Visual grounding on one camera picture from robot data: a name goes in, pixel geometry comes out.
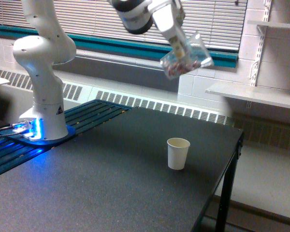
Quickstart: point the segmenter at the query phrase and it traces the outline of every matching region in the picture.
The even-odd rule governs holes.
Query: teal window frame
[[[18,39],[24,36],[37,34],[38,32],[34,29],[0,25],[0,37],[3,38]],[[74,40],[77,47],[94,49],[101,52],[121,53],[149,59],[159,60],[172,49],[171,46],[161,44],[133,42],[69,33],[68,36]],[[228,68],[236,67],[238,53],[212,50],[210,50],[209,53],[213,58],[215,66]]]

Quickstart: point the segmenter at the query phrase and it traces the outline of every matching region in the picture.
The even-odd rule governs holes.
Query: paper cup
[[[168,139],[168,166],[174,170],[181,170],[185,166],[190,142],[186,139]]]

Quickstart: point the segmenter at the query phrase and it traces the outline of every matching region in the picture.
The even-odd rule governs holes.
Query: window blinds
[[[107,0],[54,0],[61,26],[67,33],[167,44],[155,26],[142,35],[126,32]],[[237,51],[247,0],[182,0],[187,36],[198,30],[205,45]],[[0,25],[32,28],[25,20],[20,0],[0,0]]]

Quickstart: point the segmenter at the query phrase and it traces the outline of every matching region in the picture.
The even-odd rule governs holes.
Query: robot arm
[[[153,22],[173,47],[171,56],[189,64],[190,54],[181,25],[185,14],[180,0],[108,0],[117,10],[126,29],[141,34]],[[53,141],[65,137],[68,130],[63,112],[62,81],[54,75],[52,66],[72,60],[75,43],[62,30],[53,0],[22,0],[24,15],[38,31],[38,36],[16,40],[14,57],[29,73],[33,84],[33,107],[20,119],[33,122],[23,136],[32,141]],[[28,128],[18,128],[22,132]]]
[[[39,33],[16,40],[13,47],[16,61],[27,70],[33,85],[33,107],[20,120],[34,121],[34,128],[23,136],[32,141],[56,140],[68,131],[62,81],[54,75],[52,66],[72,60],[76,46],[62,30],[52,0],[22,0],[22,5],[26,20]]]

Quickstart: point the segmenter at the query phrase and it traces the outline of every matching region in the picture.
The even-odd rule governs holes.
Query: clear plastic bag
[[[186,44],[181,47],[181,54],[183,54],[181,58],[178,58],[178,51],[175,55],[174,50],[172,50],[160,60],[160,64],[169,79],[179,78],[180,75],[197,68],[214,65],[199,32],[194,33],[186,40]]]

